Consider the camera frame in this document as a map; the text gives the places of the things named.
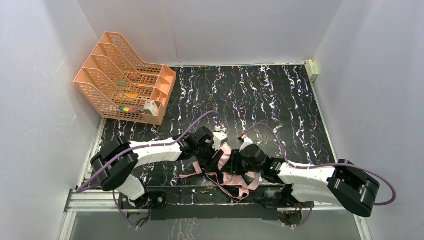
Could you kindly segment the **pink and black folding umbrella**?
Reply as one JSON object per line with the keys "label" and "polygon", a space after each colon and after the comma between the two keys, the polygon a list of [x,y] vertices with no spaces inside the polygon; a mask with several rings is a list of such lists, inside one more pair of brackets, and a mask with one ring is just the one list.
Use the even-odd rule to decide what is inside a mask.
{"label": "pink and black folding umbrella", "polygon": [[260,186],[260,174],[253,171],[238,169],[238,151],[224,144],[213,155],[210,165],[202,165],[200,160],[192,163],[194,172],[181,174],[181,179],[196,175],[204,175],[215,186],[217,186],[232,201],[241,202],[249,197],[250,193],[256,191]]}

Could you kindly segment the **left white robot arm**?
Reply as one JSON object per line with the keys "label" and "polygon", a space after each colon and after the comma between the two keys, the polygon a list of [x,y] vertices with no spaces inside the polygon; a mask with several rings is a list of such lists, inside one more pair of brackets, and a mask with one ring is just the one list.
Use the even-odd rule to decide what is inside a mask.
{"label": "left white robot arm", "polygon": [[196,158],[197,172],[201,166],[212,163],[228,135],[216,127],[214,131],[203,126],[194,133],[177,135],[151,142],[129,141],[117,137],[91,160],[96,180],[104,192],[118,191],[134,203],[148,196],[145,184],[133,175],[143,165],[159,162],[176,162]]}

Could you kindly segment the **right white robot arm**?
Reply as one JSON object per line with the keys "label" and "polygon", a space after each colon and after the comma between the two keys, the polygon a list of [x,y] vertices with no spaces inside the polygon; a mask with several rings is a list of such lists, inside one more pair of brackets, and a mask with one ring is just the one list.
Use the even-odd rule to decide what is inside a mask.
{"label": "right white robot arm", "polygon": [[292,206],[319,202],[344,207],[352,214],[371,216],[380,184],[351,162],[340,160],[337,166],[292,163],[284,158],[270,157],[257,145],[242,150],[220,150],[220,172],[230,176],[251,174],[272,184],[282,184],[279,201]]}

